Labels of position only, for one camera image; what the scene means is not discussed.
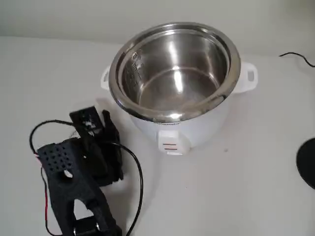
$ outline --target stainless steel inner pot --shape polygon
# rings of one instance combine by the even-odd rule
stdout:
[[[222,32],[197,23],[150,28],[115,56],[109,87],[118,105],[153,122],[197,117],[234,89],[241,61]]]

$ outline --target black wire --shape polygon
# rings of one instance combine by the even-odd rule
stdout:
[[[34,145],[33,145],[33,135],[35,133],[35,131],[41,127],[42,125],[44,124],[48,124],[48,123],[58,123],[58,124],[65,124],[65,125],[69,125],[69,126],[73,126],[73,127],[76,127],[74,125],[74,123],[71,123],[71,122],[68,122],[68,121],[63,121],[63,120],[58,120],[58,119],[50,119],[50,120],[46,120],[46,121],[43,121],[41,123],[39,123],[37,126],[34,127],[34,129],[31,131],[31,134],[30,134],[30,137],[29,137],[29,143],[30,143],[30,147],[31,147],[31,150],[32,152],[37,155],[37,152],[35,151],[35,148],[34,148]]]
[[[138,217],[139,217],[139,214],[140,214],[140,210],[141,210],[141,207],[142,207],[142,201],[143,201],[143,174],[142,174],[142,169],[141,169],[141,165],[140,165],[140,162],[137,158],[137,156],[130,150],[128,149],[127,147],[125,147],[124,145],[122,144],[118,144],[118,143],[115,143],[115,142],[104,142],[105,144],[112,144],[112,145],[116,145],[116,146],[119,146],[120,148],[124,149],[126,152],[128,152],[134,159],[134,161],[136,162],[136,165],[138,167],[138,171],[139,171],[139,177],[140,177],[140,198],[139,198],[139,205],[138,205],[138,210],[136,212],[136,215],[134,217],[134,220],[133,220],[133,223],[131,224],[126,236],[130,236],[137,220],[138,220]]]
[[[41,123],[39,123],[37,126],[34,127],[34,129],[31,131],[30,133],[30,137],[29,137],[29,143],[30,143],[30,148],[32,150],[32,152],[37,155],[37,152],[35,151],[35,148],[34,148],[34,145],[33,145],[33,136],[34,136],[34,133],[35,131],[41,127],[42,125],[44,124],[47,124],[47,123],[59,123],[59,124],[65,124],[65,125],[69,125],[69,126],[73,126],[75,128],[82,128],[84,131],[85,131],[85,128],[84,127],[81,127],[81,126],[76,126],[74,123],[72,122],[68,122],[68,121],[63,121],[63,120],[58,120],[58,119],[51,119],[51,120],[46,120],[46,121],[43,121]],[[139,205],[138,205],[138,209],[137,209],[137,212],[136,212],[136,215],[134,217],[134,220],[133,220],[133,223],[131,224],[126,236],[130,236],[137,220],[138,220],[138,217],[140,215],[140,211],[141,211],[141,207],[142,207],[142,201],[143,201],[143,174],[142,174],[142,169],[141,169],[141,165],[140,165],[140,162],[137,158],[137,156],[130,150],[128,149],[126,146],[122,145],[122,144],[118,144],[118,143],[115,143],[115,142],[104,142],[105,144],[112,144],[112,145],[116,145],[116,146],[119,146],[120,148],[124,149],[126,152],[128,152],[133,160],[135,161],[136,165],[137,165],[137,168],[138,168],[138,171],[139,171],[139,177],[140,177],[140,198],[139,198]],[[42,180],[44,182],[44,186],[45,186],[45,194],[47,194],[47,183],[45,181],[45,178],[43,176],[43,167],[41,167],[40,169],[40,174],[41,174],[41,177],[42,177]],[[50,232],[50,230],[48,229],[48,221],[47,219],[45,219],[45,227],[46,227],[46,230],[47,232],[51,235],[51,236],[62,236],[62,235],[55,235],[53,233]]]
[[[293,52],[289,52],[289,53],[284,53],[284,54],[281,54],[279,57],[283,57],[285,55],[288,55],[288,54],[294,54],[294,55],[298,55],[300,57],[302,57],[304,59],[304,61],[310,66],[310,67],[315,67],[315,65],[313,64],[310,64],[309,61],[305,58],[305,56],[301,55],[301,54],[298,54],[298,53],[293,53]]]

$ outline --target black plastic bracket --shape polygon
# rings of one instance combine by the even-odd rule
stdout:
[[[94,140],[100,148],[98,158],[87,158],[86,167],[89,169],[95,181],[100,187],[112,184],[124,178],[122,171],[122,154],[119,147],[104,144],[106,141],[120,143],[119,132],[110,119],[108,111],[103,110],[103,126],[95,107],[85,108],[70,113],[70,118],[74,124],[83,126],[86,131],[94,136]],[[77,129],[81,137],[84,136],[82,130]]]
[[[94,107],[73,112],[70,117],[81,138],[41,147],[38,159],[45,170],[51,207],[63,236],[121,236],[100,186],[123,179],[119,133],[108,111],[102,112],[105,127]],[[86,128],[93,138],[82,130]],[[94,214],[76,219],[74,201],[83,202]]]

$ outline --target white wall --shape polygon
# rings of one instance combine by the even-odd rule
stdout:
[[[314,0],[1,0],[0,35],[124,43],[168,21],[227,34],[242,53],[315,53]]]

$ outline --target inner pot rim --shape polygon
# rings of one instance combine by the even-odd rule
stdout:
[[[157,111],[144,108],[128,98],[120,88],[119,79],[124,61],[132,55],[139,45],[148,41],[148,38],[160,37],[179,31],[194,31],[197,35],[203,35],[205,38],[211,38],[222,52],[229,59],[229,66],[224,82],[209,97],[192,107],[184,109],[174,109],[171,111]],[[241,60],[238,51],[233,42],[219,30],[207,25],[191,22],[175,22],[152,27],[143,31],[128,41],[116,54],[109,71],[109,88],[115,102],[130,115],[142,120],[172,123],[198,117],[214,109],[223,102],[233,91],[241,71]]]

